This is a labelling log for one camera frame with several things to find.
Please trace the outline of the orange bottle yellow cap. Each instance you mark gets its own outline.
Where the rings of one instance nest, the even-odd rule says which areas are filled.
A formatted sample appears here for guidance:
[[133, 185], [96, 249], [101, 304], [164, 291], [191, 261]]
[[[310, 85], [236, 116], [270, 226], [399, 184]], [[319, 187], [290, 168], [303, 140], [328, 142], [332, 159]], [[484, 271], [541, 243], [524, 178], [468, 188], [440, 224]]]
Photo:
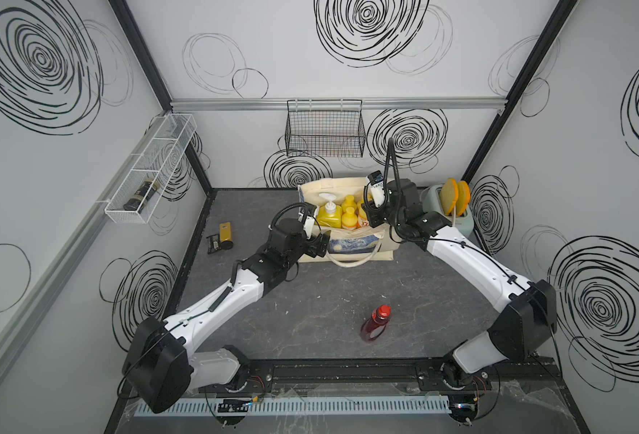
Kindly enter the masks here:
[[355, 201], [355, 197], [353, 195], [347, 195], [344, 201], [341, 204], [342, 210], [345, 213], [348, 208], [357, 208], [357, 202]]
[[361, 201], [357, 205], [357, 219], [359, 227], [367, 227], [369, 225], [369, 220], [367, 218], [366, 210], [364, 208], [365, 203]]
[[354, 230], [358, 227], [358, 216], [354, 206], [348, 206], [343, 210], [341, 226], [345, 230]]

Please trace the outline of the cream canvas shopping bag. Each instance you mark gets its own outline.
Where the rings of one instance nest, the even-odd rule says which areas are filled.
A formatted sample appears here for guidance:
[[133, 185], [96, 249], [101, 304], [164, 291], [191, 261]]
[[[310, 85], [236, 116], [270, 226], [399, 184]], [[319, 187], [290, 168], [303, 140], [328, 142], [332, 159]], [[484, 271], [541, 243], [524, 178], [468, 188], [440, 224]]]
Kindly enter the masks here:
[[[341, 206], [347, 195], [353, 195], [357, 205], [363, 199], [364, 188], [368, 179], [361, 177], [323, 178], [302, 184], [298, 187], [299, 199], [317, 207], [317, 216], [321, 205], [326, 202], [319, 197], [320, 193], [331, 193], [337, 197]], [[389, 234], [390, 226], [383, 224], [377, 228], [357, 227], [354, 230], [343, 228], [327, 228], [320, 225], [313, 233], [330, 232], [328, 252], [323, 261], [332, 261], [342, 268], [358, 267], [371, 260], [392, 260], [393, 253], [399, 249], [399, 238]]]

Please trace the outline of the yellow pump soap bottle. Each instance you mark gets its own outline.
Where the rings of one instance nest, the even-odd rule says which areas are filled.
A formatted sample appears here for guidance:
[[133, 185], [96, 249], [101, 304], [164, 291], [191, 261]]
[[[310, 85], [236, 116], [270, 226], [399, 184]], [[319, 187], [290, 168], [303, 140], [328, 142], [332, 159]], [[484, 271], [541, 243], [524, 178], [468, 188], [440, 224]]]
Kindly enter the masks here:
[[337, 197], [331, 193], [320, 193], [319, 197], [323, 199], [326, 204], [323, 204], [319, 208], [317, 221], [321, 227], [327, 228], [342, 228], [342, 208], [337, 204]]

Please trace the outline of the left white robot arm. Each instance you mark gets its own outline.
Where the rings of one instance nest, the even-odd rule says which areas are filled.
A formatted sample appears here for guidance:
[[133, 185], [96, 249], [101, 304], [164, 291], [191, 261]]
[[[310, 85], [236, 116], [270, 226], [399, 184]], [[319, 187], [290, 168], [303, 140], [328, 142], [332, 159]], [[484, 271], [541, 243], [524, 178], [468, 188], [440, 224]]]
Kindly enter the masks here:
[[150, 316], [138, 325], [122, 378], [152, 412], [165, 412], [193, 389], [245, 385], [245, 358], [237, 349], [198, 349], [238, 312], [287, 281], [302, 256], [326, 255], [328, 233], [312, 233], [317, 213], [317, 206], [305, 202], [281, 209], [269, 225], [267, 241], [254, 255], [234, 262], [229, 280], [174, 315], [163, 320]]

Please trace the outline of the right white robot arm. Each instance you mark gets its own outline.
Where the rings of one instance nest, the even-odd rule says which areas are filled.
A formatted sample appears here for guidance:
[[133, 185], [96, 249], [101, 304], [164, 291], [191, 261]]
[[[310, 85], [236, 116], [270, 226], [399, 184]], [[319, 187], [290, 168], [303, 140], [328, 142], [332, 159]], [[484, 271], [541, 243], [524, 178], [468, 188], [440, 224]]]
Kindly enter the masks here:
[[440, 371], [451, 389], [468, 385], [479, 371], [506, 360], [523, 362], [557, 330], [557, 296], [545, 280], [514, 273], [472, 244], [454, 222], [426, 212], [414, 183], [400, 179], [395, 141], [387, 142], [384, 169], [369, 175], [364, 188], [371, 226], [388, 224], [388, 233], [411, 242], [452, 267], [498, 312], [486, 331], [443, 358]]

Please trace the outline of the yellow toast slice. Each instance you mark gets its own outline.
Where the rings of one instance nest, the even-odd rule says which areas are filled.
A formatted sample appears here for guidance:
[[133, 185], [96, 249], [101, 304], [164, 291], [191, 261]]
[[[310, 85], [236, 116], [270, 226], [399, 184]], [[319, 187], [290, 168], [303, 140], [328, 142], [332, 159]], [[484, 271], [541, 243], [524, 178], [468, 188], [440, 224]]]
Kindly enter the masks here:
[[443, 214], [450, 216], [459, 200], [459, 187], [455, 179], [449, 178], [440, 189], [440, 206]]

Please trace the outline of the orange toast slice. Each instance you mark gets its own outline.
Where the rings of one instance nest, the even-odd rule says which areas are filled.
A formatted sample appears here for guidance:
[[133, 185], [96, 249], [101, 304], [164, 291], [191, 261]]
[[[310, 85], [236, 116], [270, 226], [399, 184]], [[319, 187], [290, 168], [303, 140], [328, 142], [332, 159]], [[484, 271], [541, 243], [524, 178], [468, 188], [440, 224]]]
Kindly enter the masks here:
[[460, 217], [464, 215], [465, 211], [469, 206], [469, 202], [471, 199], [469, 185], [465, 181], [458, 182], [458, 200], [456, 202], [457, 216]]

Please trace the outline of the yellow black small device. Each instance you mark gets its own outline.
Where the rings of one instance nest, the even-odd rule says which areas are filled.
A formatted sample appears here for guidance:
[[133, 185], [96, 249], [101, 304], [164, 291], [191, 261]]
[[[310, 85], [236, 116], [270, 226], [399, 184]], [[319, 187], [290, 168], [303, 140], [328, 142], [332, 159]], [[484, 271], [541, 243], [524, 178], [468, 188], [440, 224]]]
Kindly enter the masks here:
[[234, 247], [231, 223], [223, 222], [219, 224], [218, 232], [207, 236], [206, 241], [208, 254], [231, 250]]

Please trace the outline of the red liquid bottle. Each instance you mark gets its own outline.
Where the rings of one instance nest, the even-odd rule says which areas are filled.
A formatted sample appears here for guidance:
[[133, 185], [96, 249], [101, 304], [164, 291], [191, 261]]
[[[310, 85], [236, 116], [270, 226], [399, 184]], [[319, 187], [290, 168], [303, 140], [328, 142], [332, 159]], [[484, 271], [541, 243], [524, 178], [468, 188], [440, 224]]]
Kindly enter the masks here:
[[391, 315], [392, 309], [388, 305], [382, 305], [375, 309], [361, 327], [361, 338], [366, 342], [372, 342], [379, 338], [390, 322]]

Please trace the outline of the dark bottle in shelf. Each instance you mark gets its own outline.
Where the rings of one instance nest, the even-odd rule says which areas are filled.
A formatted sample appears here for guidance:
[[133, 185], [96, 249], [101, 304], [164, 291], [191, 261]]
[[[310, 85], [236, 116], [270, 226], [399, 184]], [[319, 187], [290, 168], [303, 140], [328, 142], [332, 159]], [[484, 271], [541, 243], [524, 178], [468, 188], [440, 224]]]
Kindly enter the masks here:
[[160, 184], [157, 180], [147, 178], [141, 183], [133, 196], [122, 206], [122, 209], [127, 212], [140, 212], [153, 195], [158, 193], [159, 189]]

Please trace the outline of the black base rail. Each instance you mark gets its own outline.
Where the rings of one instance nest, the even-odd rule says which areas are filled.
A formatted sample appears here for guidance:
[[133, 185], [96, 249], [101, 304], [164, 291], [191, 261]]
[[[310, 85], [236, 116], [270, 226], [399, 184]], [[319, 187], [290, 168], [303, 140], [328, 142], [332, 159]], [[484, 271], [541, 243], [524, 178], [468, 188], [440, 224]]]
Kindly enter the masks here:
[[273, 387], [323, 383], [407, 383], [422, 392], [441, 394], [491, 392], [495, 385], [517, 381], [533, 391], [545, 385], [565, 386], [549, 357], [528, 362], [500, 362], [466, 374], [460, 382], [447, 380], [443, 358], [398, 359], [252, 359], [243, 366], [243, 393], [271, 392]]

